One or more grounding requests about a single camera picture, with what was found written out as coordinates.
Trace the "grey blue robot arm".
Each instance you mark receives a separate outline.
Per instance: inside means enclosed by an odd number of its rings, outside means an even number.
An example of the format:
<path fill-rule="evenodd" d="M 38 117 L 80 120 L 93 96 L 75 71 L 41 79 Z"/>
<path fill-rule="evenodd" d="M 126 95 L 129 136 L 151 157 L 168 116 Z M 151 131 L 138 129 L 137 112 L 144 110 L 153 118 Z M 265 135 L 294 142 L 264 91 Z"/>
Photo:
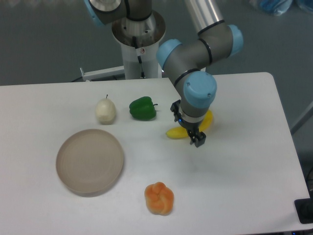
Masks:
<path fill-rule="evenodd" d="M 94 22 L 112 26 L 127 79 L 156 78 L 165 72 L 180 95 L 171 106 L 174 120 L 192 144 L 204 144 L 200 125 L 217 90 L 214 77 L 204 68 L 242 49 L 240 29 L 224 22 L 214 0 L 185 2 L 198 34 L 190 45 L 177 39 L 163 41 L 165 22 L 150 0 L 88 0 L 85 5 Z"/>

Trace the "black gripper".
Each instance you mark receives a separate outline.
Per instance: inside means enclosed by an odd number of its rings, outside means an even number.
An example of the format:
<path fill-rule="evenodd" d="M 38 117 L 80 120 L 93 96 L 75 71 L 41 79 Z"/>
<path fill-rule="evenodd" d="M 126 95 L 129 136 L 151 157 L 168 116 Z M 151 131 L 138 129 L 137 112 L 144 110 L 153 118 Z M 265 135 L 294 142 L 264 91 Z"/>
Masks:
<path fill-rule="evenodd" d="M 200 132 L 200 124 L 203 122 L 204 116 L 200 117 L 190 117 L 182 116 L 179 112 L 180 100 L 175 101 L 171 105 L 171 112 L 174 115 L 174 122 L 178 122 L 181 127 L 186 129 L 190 138 L 190 145 L 195 145 L 195 147 L 200 147 L 205 143 L 205 133 Z"/>

